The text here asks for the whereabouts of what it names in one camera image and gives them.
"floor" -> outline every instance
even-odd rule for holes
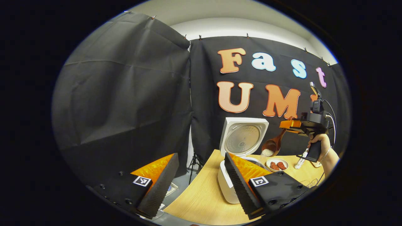
[[[197,176],[197,171],[194,170],[193,174],[191,176],[191,181],[194,180],[194,178]],[[170,205],[189,185],[189,179],[190,179],[190,174],[191,174],[191,169],[188,170],[188,172],[180,177],[177,177],[175,179],[173,179],[172,183],[178,186],[178,189],[176,191],[174,191],[173,193],[171,193],[169,196],[165,197],[165,199],[163,200],[162,204],[164,205],[161,210],[158,211],[157,215],[152,218],[152,220],[150,219],[146,219],[149,220],[155,224],[161,225],[161,226],[190,226],[192,224],[196,224],[199,226],[210,226],[210,225],[206,225],[206,224],[198,224],[198,223],[194,223],[194,222],[190,222],[181,218],[178,218],[176,216],[170,215],[168,213],[163,212],[163,209],[166,208],[168,205]]]

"wooden table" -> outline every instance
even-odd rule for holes
[[[260,160],[260,155],[248,156]],[[287,161],[289,167],[285,172],[303,185],[309,184],[314,179],[320,179],[324,172],[322,167],[315,168],[309,161],[305,161],[300,169],[295,169],[293,166],[300,159],[296,156],[273,158]],[[260,161],[264,164],[267,159],[269,157],[262,157]],[[249,220],[240,203],[230,204],[225,200],[218,183],[219,165],[223,160],[220,151],[214,150],[191,184],[164,211],[194,223],[209,225],[245,224],[258,220],[259,218]]]

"bottle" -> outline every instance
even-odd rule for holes
[[[308,148],[303,152],[301,156],[306,157],[308,154]],[[299,161],[295,165],[295,169],[300,169],[300,167],[303,165],[305,159],[300,158]]]

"human hand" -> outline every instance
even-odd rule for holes
[[[318,134],[314,139],[312,134],[310,134],[309,137],[310,141],[308,142],[307,148],[310,148],[311,143],[321,141],[321,154],[318,157],[318,162],[321,162],[327,151],[331,148],[329,137],[326,134]]]

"plate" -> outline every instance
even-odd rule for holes
[[[289,168],[289,163],[287,163],[285,160],[281,158],[269,158],[265,165],[268,167],[268,169],[272,172],[279,172],[279,171],[285,171],[285,170],[274,170],[271,168],[271,162],[275,162],[275,164],[278,164],[278,162],[283,162],[283,165],[286,167],[285,170]]]

